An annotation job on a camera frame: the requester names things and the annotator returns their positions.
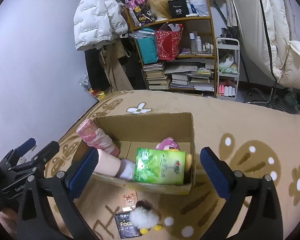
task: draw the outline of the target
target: black box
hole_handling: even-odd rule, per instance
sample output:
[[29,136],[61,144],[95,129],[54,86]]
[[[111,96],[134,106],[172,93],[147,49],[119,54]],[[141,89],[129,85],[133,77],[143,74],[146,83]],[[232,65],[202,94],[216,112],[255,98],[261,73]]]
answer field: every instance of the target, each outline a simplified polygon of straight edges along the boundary
[[139,229],[134,227],[129,219],[129,212],[118,213],[114,215],[115,223],[121,239],[142,236]]
[[189,14],[186,0],[171,0],[168,1],[168,4],[173,19],[184,18]]

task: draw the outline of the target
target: black pants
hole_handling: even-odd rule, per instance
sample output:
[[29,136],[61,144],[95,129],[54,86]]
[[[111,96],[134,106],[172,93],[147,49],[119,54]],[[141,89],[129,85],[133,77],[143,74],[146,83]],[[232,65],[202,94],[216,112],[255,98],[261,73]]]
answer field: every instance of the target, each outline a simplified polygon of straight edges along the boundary
[[93,90],[105,91],[110,87],[106,73],[99,61],[100,49],[89,49],[84,52],[88,77]]

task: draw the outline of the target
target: coat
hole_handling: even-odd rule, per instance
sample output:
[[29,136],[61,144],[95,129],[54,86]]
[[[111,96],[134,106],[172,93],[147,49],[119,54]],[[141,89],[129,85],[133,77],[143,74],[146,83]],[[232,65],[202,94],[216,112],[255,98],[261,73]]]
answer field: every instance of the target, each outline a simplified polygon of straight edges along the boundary
[[128,25],[116,0],[81,0],[74,14],[74,40],[77,50],[100,49],[111,44]]

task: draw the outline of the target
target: teal bag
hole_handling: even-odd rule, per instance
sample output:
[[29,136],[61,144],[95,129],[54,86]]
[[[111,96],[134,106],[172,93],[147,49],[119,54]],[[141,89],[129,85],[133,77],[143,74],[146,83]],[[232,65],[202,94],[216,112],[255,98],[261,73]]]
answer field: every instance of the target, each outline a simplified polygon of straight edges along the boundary
[[[153,31],[152,29],[144,28],[145,31]],[[137,39],[142,61],[144,64],[155,63],[158,61],[157,46],[155,44],[155,37]]]

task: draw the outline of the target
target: beige blanket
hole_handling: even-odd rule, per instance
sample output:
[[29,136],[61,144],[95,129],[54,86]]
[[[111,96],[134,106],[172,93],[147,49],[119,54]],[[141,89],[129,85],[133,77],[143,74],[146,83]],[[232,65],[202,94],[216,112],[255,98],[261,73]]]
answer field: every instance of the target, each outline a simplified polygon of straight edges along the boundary
[[[60,152],[48,163],[46,176],[66,171],[81,139],[75,133],[86,118],[106,115],[191,112],[194,119],[195,150],[209,146],[233,170],[261,178],[270,174],[276,184],[282,216],[284,238],[300,221],[300,115],[291,115],[262,106],[201,98],[162,91],[116,92],[94,106],[59,141]],[[199,239],[220,212],[220,199],[197,163],[196,186],[189,195],[159,195],[137,192],[138,199],[154,205],[163,230],[151,230],[147,239]],[[75,201],[79,211],[100,237],[119,239],[114,214],[120,211],[119,196],[125,188],[90,179],[82,196]],[[235,234],[243,221],[249,199],[231,231]],[[63,232],[67,230],[50,199],[52,210]]]

